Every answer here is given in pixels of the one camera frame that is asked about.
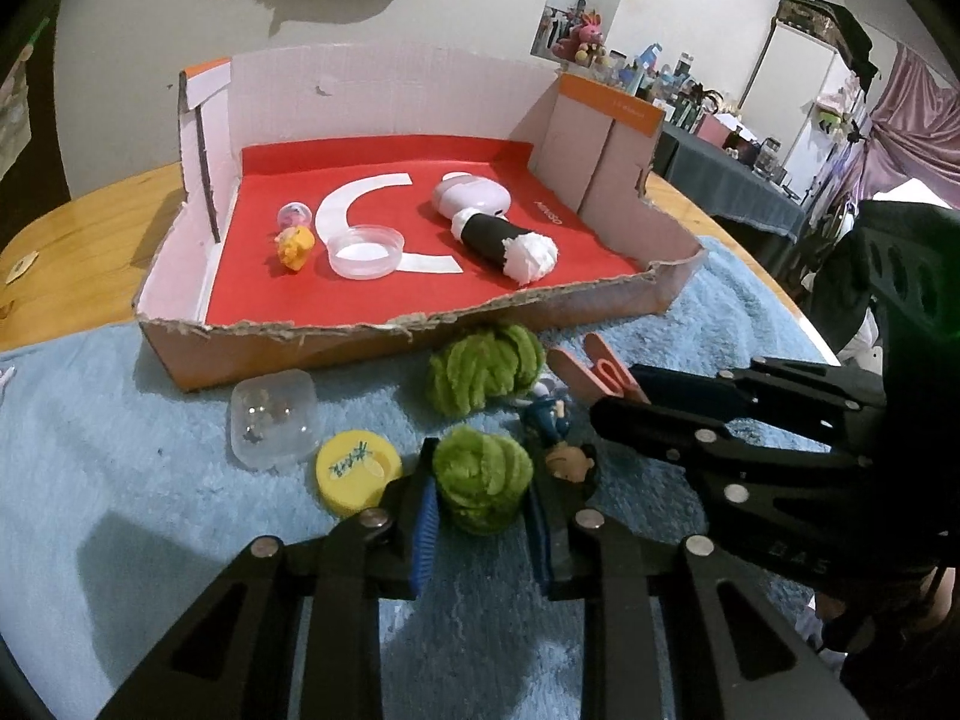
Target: green pom pom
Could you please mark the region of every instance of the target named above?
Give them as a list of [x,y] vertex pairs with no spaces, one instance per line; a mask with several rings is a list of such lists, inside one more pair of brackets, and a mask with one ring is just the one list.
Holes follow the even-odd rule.
[[427,398],[450,418],[486,407],[487,399],[529,391],[544,367],[546,353],[520,324],[471,333],[430,358]]
[[454,522],[464,531],[486,536],[514,521],[534,466],[510,437],[461,425],[437,445],[433,472]]

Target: gray tablecloth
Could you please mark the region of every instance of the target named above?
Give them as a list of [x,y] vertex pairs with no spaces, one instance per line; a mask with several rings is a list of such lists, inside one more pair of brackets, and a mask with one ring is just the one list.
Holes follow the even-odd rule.
[[796,242],[803,209],[712,143],[672,124],[656,146],[654,171],[712,217],[740,221]]

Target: clear plastic cup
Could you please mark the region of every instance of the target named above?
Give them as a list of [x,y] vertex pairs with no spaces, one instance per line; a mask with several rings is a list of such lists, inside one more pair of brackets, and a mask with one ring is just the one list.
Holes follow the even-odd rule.
[[360,224],[326,242],[330,268],[338,276],[364,281],[392,274],[403,256],[403,236],[391,227]]
[[288,202],[277,211],[277,227],[285,230],[287,227],[309,227],[313,220],[313,212],[301,202]]

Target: stuffed toy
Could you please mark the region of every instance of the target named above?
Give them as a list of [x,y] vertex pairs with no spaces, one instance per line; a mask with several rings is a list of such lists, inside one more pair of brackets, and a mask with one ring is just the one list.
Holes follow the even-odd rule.
[[598,57],[606,55],[603,48],[603,32],[600,29],[602,19],[596,11],[584,13],[579,26],[570,30],[570,35],[557,42],[552,52],[558,59],[576,62],[589,67]]

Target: black foam roller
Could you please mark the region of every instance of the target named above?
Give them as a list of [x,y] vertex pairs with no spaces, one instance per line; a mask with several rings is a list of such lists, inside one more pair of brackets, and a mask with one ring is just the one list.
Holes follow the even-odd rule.
[[505,218],[490,214],[474,214],[460,233],[460,240],[478,255],[495,264],[500,271],[507,264],[504,241],[512,241],[533,232],[510,224]]

